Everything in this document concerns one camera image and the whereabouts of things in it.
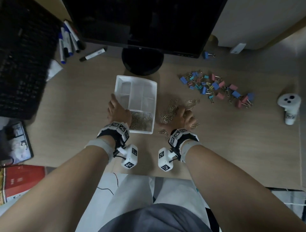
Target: monitor base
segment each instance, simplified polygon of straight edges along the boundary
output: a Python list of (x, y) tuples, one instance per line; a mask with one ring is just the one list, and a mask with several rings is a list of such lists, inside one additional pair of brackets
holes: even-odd
[(124, 48), (121, 56), (126, 69), (138, 76), (155, 73), (164, 61), (163, 53), (146, 48)]

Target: gray shirt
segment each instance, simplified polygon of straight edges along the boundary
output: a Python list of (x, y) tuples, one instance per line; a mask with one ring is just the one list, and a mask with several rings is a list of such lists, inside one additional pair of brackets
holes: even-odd
[(99, 232), (211, 232), (195, 214), (172, 204), (153, 204), (122, 214), (106, 223)]

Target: white vr controller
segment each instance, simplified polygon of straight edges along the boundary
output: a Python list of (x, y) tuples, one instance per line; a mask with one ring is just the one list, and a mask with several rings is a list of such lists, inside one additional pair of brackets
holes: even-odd
[(131, 169), (136, 166), (138, 162), (138, 148), (134, 144), (127, 145), (125, 148), (119, 147), (118, 151), (122, 154), (122, 167)]
[(158, 151), (158, 167), (163, 171), (168, 172), (173, 168), (174, 152), (170, 152), (166, 148), (162, 148)]
[(295, 93), (286, 93), (278, 98), (277, 104), (285, 108), (285, 123), (293, 125), (301, 105), (300, 96)]

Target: marker pen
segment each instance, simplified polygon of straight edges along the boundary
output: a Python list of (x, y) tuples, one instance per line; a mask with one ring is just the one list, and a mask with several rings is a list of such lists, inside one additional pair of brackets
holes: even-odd
[(65, 29), (65, 39), (67, 41), (67, 46), (68, 46), (68, 53), (69, 53), (69, 56), (72, 56), (73, 52), (72, 52), (72, 47), (71, 47), (70, 33), (66, 25), (64, 25), (64, 29)]
[(68, 52), (68, 45), (66, 41), (66, 36), (65, 36), (65, 29), (61, 27), (61, 32), (62, 32), (62, 39), (63, 39), (63, 45), (64, 45), (64, 56), (67, 58), (69, 57), (69, 52)]
[(76, 40), (76, 43), (78, 45), (78, 47), (81, 50), (84, 50), (85, 47), (83, 45), (83, 43), (80, 41), (79, 37), (77, 36), (77, 34), (74, 32), (74, 30), (72, 29), (72, 27), (70, 26), (69, 22), (67, 20), (64, 20), (65, 25), (68, 27), (69, 31), (72, 33), (74, 39)]
[(105, 50), (104, 50), (104, 48), (102, 48), (100, 50), (95, 51), (94, 53), (91, 53), (91, 54), (89, 54), (87, 56), (84, 56), (84, 57), (80, 58), (80, 61), (83, 62), (85, 60), (89, 60), (90, 58), (93, 58), (93, 57), (95, 57), (95, 56), (97, 56), (99, 54), (102, 54), (104, 52), (105, 52)]
[(80, 52), (80, 49), (79, 49), (79, 46), (77, 45), (77, 42), (73, 36), (73, 34), (70, 32), (70, 37), (71, 37), (71, 40), (72, 40), (72, 44), (74, 46), (74, 50), (76, 51), (76, 53), (79, 53)]
[(64, 41), (63, 41), (63, 36), (61, 33), (58, 34), (58, 41), (59, 41), (59, 54), (61, 55), (61, 63), (65, 64), (66, 63), (66, 57), (64, 56)]

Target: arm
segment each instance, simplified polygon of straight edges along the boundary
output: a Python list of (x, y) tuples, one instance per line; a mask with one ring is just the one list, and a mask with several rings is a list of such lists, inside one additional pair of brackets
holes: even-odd
[[(122, 108), (114, 95), (109, 102), (108, 119), (131, 125), (131, 113)], [(111, 136), (102, 137), (115, 148)], [(0, 217), (1, 231), (75, 231), (108, 159), (104, 149), (87, 146), (8, 209)]]
[[(173, 121), (160, 126), (171, 133), (178, 128), (190, 130), (193, 123), (192, 112), (180, 107)], [(302, 220), (268, 189), (208, 148), (191, 147), (185, 162), (223, 232), (306, 231)]]

